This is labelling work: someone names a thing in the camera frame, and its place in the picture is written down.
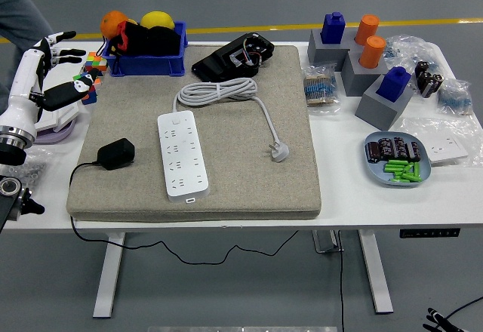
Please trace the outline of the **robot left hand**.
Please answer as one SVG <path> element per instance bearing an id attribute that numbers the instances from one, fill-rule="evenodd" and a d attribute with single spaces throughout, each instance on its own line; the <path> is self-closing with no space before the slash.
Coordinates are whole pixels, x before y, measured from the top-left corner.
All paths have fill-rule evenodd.
<path id="1" fill-rule="evenodd" d="M 8 108 L 1 114 L 1 133 L 35 137 L 35 123 L 41 110 L 55 111 L 85 97 L 99 70 L 91 69 L 87 75 L 48 90 L 43 83 L 48 72 L 62 63 L 80 63 L 85 51 L 59 49 L 55 44 L 71 39 L 76 32 L 58 32 L 49 35 L 22 56 L 12 84 Z"/>

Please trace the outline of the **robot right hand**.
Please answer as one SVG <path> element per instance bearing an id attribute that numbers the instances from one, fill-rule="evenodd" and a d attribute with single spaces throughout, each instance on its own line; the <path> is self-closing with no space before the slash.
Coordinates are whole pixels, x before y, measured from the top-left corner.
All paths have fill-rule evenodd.
<path id="1" fill-rule="evenodd" d="M 427 331 L 432 332 L 461 332 L 462 329 L 457 327 L 456 325 L 452 324 L 446 317 L 444 317 L 441 313 L 437 312 L 433 308 L 427 309 L 428 314 L 426 315 L 426 319 L 429 321 L 429 324 L 424 323 L 423 328 Z"/>

